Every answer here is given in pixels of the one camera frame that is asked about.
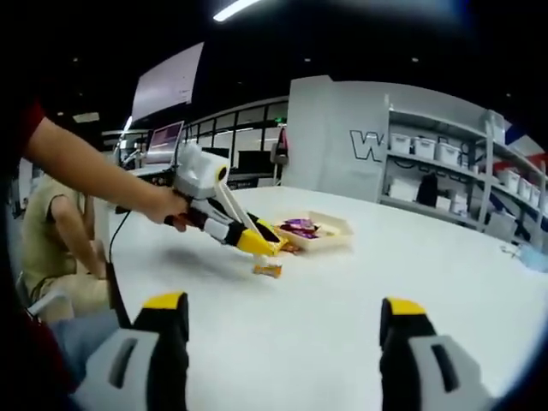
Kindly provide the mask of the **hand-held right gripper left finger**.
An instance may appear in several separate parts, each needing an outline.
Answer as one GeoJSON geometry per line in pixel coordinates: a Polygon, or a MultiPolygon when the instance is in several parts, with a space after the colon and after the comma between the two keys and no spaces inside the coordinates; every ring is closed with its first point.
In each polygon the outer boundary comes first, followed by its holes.
{"type": "Polygon", "coordinates": [[[74,402],[81,410],[185,410],[188,339],[188,295],[150,298],[91,355],[74,402]]]}

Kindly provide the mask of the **person's left hand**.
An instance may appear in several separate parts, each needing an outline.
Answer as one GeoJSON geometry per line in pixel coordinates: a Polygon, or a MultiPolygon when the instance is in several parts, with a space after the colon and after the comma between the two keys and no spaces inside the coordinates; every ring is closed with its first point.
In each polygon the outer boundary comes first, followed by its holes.
{"type": "Polygon", "coordinates": [[[172,188],[151,186],[146,194],[145,215],[154,223],[165,223],[167,219],[179,232],[185,232],[188,203],[172,188]]]}

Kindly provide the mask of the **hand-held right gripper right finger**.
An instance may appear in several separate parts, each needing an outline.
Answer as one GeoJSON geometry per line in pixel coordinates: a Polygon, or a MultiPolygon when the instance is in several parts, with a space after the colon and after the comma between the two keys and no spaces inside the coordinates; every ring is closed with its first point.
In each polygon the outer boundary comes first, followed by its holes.
{"type": "Polygon", "coordinates": [[[438,334],[418,303],[383,299],[379,346],[383,410],[488,410],[493,404],[479,363],[452,337],[438,334]]]}

